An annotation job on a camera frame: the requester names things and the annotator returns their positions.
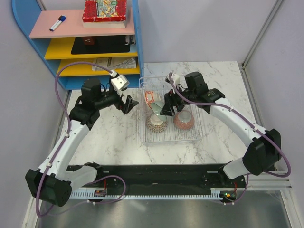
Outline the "brown lattice bowl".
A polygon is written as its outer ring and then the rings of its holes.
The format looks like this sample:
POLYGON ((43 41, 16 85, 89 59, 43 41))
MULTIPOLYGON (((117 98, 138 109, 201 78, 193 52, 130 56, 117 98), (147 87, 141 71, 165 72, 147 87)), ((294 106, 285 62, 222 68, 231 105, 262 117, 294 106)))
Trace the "brown lattice bowl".
POLYGON ((155 114, 150 115, 146 119, 147 128, 153 133, 162 133, 167 130, 168 122, 159 119, 155 114))

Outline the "pale green bowl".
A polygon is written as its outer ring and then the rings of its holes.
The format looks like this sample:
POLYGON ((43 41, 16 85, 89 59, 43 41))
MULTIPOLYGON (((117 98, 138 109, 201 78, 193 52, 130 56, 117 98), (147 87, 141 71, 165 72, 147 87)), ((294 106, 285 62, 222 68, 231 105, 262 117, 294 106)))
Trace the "pale green bowl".
POLYGON ((154 101, 151 103, 151 109, 154 114, 162 121, 167 121, 167 117, 165 115, 161 115, 162 108, 164 107, 163 101, 154 101))

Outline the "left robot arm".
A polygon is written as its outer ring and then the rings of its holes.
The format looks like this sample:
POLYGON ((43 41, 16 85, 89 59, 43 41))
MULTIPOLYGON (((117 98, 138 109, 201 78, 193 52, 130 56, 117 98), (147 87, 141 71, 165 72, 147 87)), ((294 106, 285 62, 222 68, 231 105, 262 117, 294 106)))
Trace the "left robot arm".
POLYGON ((101 166, 94 162, 86 163, 75 171, 67 171, 67 168, 78 146, 100 117, 100 110, 113 105, 123 114, 127 114, 138 105, 130 95, 123 95, 129 85, 123 75, 112 77, 109 82, 108 91, 101 90, 101 83, 96 78, 84 82, 81 96, 68 115, 66 133, 45 161, 36 170, 28 170, 26 173, 29 190, 36 199, 62 207, 69 200, 72 191, 88 183, 94 187, 103 184, 104 175, 98 171, 101 166))

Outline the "grey floral bowl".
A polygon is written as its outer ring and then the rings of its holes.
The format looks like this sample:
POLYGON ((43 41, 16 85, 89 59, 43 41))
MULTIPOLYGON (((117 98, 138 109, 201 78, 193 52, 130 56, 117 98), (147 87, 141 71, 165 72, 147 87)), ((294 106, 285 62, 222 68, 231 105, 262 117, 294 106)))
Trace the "grey floral bowl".
POLYGON ((175 114, 173 123, 180 130, 189 130, 194 126, 194 116, 189 111, 181 111, 175 114))

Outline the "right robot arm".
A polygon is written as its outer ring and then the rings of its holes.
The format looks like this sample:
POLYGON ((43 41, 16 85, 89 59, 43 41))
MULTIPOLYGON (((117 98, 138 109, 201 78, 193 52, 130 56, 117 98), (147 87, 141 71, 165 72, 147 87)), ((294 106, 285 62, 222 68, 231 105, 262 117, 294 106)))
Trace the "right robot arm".
POLYGON ((209 89, 200 72, 191 72, 184 79, 186 88, 179 87, 181 77, 169 73, 165 81, 172 89, 164 95, 165 105, 160 114, 173 116, 186 105, 195 105, 223 122, 246 146, 242 158, 223 166, 218 174, 218 183, 230 186, 235 178, 246 174, 260 175, 278 162, 282 155, 280 133, 245 118, 218 89, 209 89))

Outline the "orange floral bowl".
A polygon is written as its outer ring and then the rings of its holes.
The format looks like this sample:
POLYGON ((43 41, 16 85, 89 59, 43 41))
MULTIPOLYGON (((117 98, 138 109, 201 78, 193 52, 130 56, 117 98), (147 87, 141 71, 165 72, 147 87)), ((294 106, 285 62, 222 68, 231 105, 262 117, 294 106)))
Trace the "orange floral bowl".
POLYGON ((151 109, 151 103, 161 100, 161 96, 157 92, 154 92, 154 91, 145 91, 144 98, 145 98, 146 104, 148 105, 148 107, 150 109, 151 109))

